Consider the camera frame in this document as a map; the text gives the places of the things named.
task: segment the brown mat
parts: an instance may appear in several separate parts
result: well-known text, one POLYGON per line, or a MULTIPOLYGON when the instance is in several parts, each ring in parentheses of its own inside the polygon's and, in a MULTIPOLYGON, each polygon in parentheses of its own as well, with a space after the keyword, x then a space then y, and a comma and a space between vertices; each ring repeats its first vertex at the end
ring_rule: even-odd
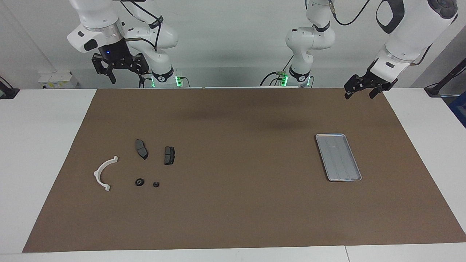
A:
POLYGON ((466 235, 383 95, 99 90, 23 252, 445 242, 466 235), (315 134, 333 132, 362 181, 326 179, 315 134))

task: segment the gray tray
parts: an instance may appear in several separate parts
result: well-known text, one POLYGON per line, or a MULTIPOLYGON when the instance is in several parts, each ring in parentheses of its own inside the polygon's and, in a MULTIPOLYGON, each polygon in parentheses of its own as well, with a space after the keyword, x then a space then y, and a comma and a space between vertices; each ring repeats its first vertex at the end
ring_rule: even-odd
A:
POLYGON ((330 181, 359 181, 362 179, 345 135, 317 134, 315 139, 319 145, 325 172, 330 181))

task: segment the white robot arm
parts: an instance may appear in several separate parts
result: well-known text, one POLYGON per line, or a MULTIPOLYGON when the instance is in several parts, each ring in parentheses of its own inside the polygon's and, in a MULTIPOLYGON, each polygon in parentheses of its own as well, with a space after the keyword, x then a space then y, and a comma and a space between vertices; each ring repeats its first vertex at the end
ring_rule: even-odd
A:
POLYGON ((314 62, 311 50, 332 47, 335 43, 335 32, 330 27, 332 13, 328 0, 310 0, 307 18, 313 24, 310 28, 295 28, 288 32, 287 46, 293 51, 288 72, 291 85, 305 86, 314 62))
POLYGON ((389 40, 366 74, 353 75, 344 85, 346 99, 366 88, 373 88, 371 98, 390 90, 401 72, 453 23, 457 11, 456 0, 383 0, 376 17, 389 40))
POLYGON ((156 85, 177 85, 178 80, 170 59, 163 49, 175 47, 177 33, 163 23, 154 0, 121 0, 125 9, 147 27, 123 31, 112 0, 69 0, 78 12, 81 24, 68 35, 68 41, 82 53, 98 48, 92 62, 98 74, 106 75, 113 84, 113 69, 128 69, 139 75, 152 73, 156 85), (128 46, 140 53, 132 55, 128 46))

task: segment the green light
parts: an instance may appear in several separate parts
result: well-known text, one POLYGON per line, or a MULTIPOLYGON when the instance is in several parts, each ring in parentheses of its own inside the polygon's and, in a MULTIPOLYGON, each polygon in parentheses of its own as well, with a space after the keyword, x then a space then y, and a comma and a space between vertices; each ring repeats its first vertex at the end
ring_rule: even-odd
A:
POLYGON ((283 79, 281 81, 281 86, 286 86, 288 84, 288 76, 286 74, 283 74, 283 79))
POLYGON ((183 86, 183 81, 180 80, 180 79, 178 78, 178 76, 175 76, 175 78, 176 78, 176 85, 177 85, 178 87, 183 86))

